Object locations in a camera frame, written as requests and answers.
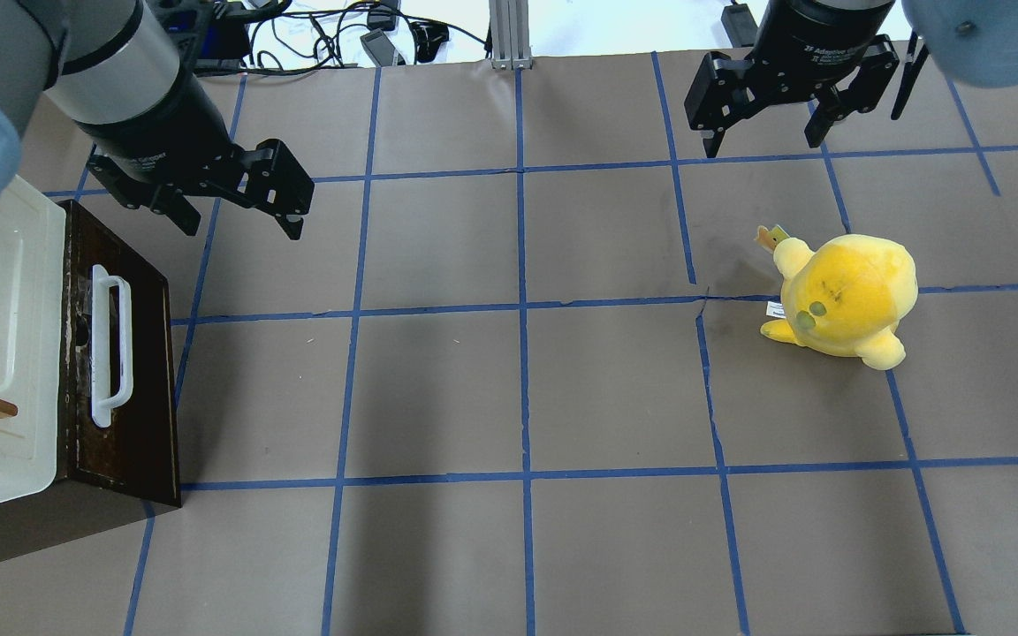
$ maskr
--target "black connector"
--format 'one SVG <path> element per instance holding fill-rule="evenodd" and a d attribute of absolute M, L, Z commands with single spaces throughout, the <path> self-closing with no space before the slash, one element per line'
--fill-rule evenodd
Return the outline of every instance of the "black connector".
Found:
<path fill-rule="evenodd" d="M 722 11 L 722 25 L 730 44 L 736 48 L 756 45 L 756 20 L 747 4 L 730 4 Z"/>
<path fill-rule="evenodd" d="M 397 11 L 399 11 L 399 0 L 380 0 L 378 9 L 367 11 L 367 28 L 395 31 Z"/>

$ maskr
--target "green spot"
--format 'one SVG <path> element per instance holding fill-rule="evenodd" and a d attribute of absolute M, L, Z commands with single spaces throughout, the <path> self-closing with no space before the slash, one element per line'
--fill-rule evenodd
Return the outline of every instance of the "green spot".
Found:
<path fill-rule="evenodd" d="M 812 330 L 815 327 L 815 319 L 807 311 L 800 311 L 795 314 L 795 324 L 801 330 Z"/>

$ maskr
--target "metal frame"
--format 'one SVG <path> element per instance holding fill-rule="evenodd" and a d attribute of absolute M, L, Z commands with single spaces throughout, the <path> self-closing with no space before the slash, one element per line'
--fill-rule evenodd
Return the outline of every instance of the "metal frame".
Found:
<path fill-rule="evenodd" d="M 528 45 L 528 0 L 490 0 L 493 68 L 532 68 Z"/>

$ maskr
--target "plush toy foot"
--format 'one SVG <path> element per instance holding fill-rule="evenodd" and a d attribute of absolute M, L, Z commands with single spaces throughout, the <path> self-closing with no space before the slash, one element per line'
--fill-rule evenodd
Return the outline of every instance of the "plush toy foot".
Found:
<path fill-rule="evenodd" d="M 890 330 L 882 330 L 875 337 L 855 347 L 855 355 L 863 358 L 865 365 L 876 371 L 888 371 L 906 358 L 906 347 Z"/>
<path fill-rule="evenodd" d="M 768 339 L 774 339 L 776 342 L 800 344 L 800 341 L 797 341 L 795 333 L 792 331 L 792 326 L 783 317 L 780 321 L 769 321 L 761 325 L 760 335 Z"/>

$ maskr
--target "yellow plush toy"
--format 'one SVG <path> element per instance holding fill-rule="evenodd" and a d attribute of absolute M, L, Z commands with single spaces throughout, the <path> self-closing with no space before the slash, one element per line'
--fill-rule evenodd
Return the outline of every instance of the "yellow plush toy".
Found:
<path fill-rule="evenodd" d="M 785 317 L 760 334 L 831 355 L 857 357 L 872 369 L 893 369 L 906 357 L 894 336 L 917 301 L 914 259 L 885 238 L 846 234 L 811 251 L 778 225 L 760 228 L 756 241 L 773 251 L 784 277 Z"/>

